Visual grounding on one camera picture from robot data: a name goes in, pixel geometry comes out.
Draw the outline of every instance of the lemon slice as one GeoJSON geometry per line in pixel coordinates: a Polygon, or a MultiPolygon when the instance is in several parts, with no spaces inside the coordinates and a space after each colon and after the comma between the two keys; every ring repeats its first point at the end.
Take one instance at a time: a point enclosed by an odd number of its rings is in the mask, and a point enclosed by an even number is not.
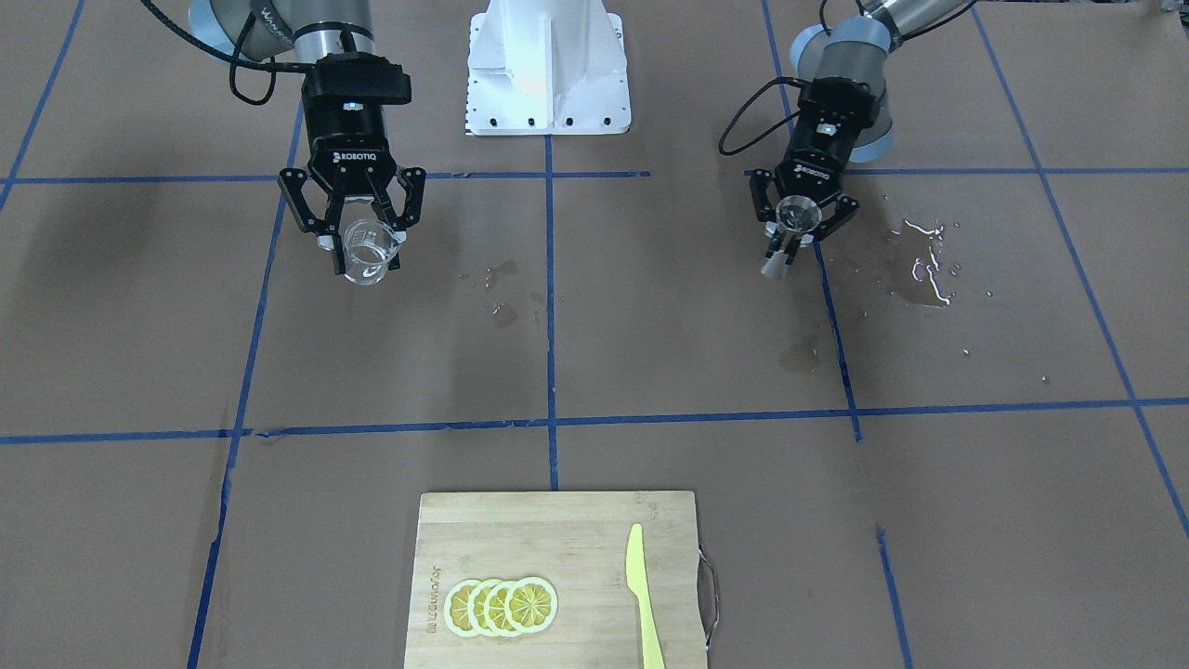
{"type": "Polygon", "coordinates": [[[487,627],[487,595],[491,588],[503,583],[503,579],[480,581],[466,597],[466,620],[471,629],[484,637],[498,636],[487,627]]]}
{"type": "Polygon", "coordinates": [[[478,579],[459,581],[446,594],[446,627],[460,637],[479,636],[479,632],[471,625],[471,619],[466,614],[467,598],[471,597],[471,591],[478,585],[478,579]]]}
{"type": "Polygon", "coordinates": [[[517,632],[531,635],[553,623],[558,616],[558,591],[540,576],[512,583],[504,600],[504,617],[517,632]]]}
{"type": "Polygon", "coordinates": [[[511,626],[509,623],[507,613],[504,611],[504,602],[508,600],[508,593],[516,586],[516,581],[502,581],[498,586],[491,588],[484,600],[484,610],[487,614],[487,629],[496,633],[497,637],[518,637],[521,632],[516,631],[516,627],[511,626]]]}

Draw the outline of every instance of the clear glass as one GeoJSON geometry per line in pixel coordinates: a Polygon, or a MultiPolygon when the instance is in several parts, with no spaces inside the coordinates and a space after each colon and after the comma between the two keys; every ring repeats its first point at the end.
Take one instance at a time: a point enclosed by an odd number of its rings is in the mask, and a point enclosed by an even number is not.
{"type": "Polygon", "coordinates": [[[359,219],[348,225],[342,234],[347,280],[357,285],[378,283],[403,241],[403,232],[392,232],[376,219],[359,219]]]}

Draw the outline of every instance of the blue joint cap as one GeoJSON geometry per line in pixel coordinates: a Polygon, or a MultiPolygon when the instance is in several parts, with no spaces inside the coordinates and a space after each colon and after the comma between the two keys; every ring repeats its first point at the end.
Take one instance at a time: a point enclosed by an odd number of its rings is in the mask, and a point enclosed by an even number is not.
{"type": "Polygon", "coordinates": [[[810,40],[817,37],[818,33],[822,32],[822,30],[823,30],[822,24],[813,24],[810,27],[803,30],[797,36],[797,39],[793,40],[793,46],[792,49],[788,50],[788,57],[789,61],[793,63],[793,69],[797,70],[798,74],[800,74],[801,71],[800,68],[801,53],[805,52],[805,48],[809,46],[810,40]]]}
{"type": "Polygon", "coordinates": [[[855,146],[850,151],[850,162],[853,163],[869,163],[872,160],[883,157],[883,153],[888,152],[892,147],[892,128],[889,127],[887,132],[881,134],[879,139],[874,141],[868,141],[862,146],[855,146]]]}
{"type": "MultiPolygon", "coordinates": [[[[227,53],[232,55],[235,50],[235,43],[227,37],[227,32],[224,31],[222,26],[219,25],[219,19],[215,18],[215,11],[210,7],[210,0],[193,0],[190,2],[190,32],[194,37],[197,37],[207,46],[212,46],[227,53]]],[[[240,56],[245,61],[249,59],[246,56],[240,56]]],[[[213,61],[219,61],[214,56],[210,56],[213,61]]]]}
{"type": "Polygon", "coordinates": [[[885,51],[889,51],[892,49],[892,33],[888,32],[886,25],[875,19],[850,17],[838,24],[838,27],[833,29],[830,43],[833,44],[835,42],[866,42],[867,44],[874,44],[885,51]]]}

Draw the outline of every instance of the white stand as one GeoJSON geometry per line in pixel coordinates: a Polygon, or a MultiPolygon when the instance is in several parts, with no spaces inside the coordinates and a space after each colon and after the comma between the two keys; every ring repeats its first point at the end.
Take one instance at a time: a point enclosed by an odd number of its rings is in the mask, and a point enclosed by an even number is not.
{"type": "Polygon", "coordinates": [[[471,19],[466,132],[616,134],[631,126],[623,21],[602,0],[491,0],[471,19]]]}

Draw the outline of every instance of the metal handle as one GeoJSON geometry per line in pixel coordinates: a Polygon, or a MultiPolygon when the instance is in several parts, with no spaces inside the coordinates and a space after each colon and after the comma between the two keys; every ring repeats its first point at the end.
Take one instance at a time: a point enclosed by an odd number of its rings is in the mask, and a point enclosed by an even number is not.
{"type": "MultiPolygon", "coordinates": [[[[710,572],[710,581],[711,581],[711,583],[713,585],[713,588],[715,588],[713,593],[712,593],[712,595],[713,595],[712,600],[715,602],[715,619],[710,624],[710,629],[705,630],[705,632],[706,632],[706,652],[710,652],[710,644],[711,644],[711,640],[712,640],[712,638],[715,636],[715,631],[718,630],[718,621],[719,621],[719,613],[718,613],[718,611],[719,611],[718,610],[718,570],[715,569],[715,563],[710,562],[710,558],[706,557],[706,551],[704,551],[702,549],[702,547],[699,545],[698,547],[698,570],[699,572],[702,570],[702,566],[703,564],[705,564],[706,569],[710,572]]],[[[699,589],[699,592],[702,589],[702,579],[698,579],[698,589],[699,589]]],[[[702,611],[702,598],[698,598],[698,610],[699,610],[699,613],[700,613],[700,611],[702,611]]]]}

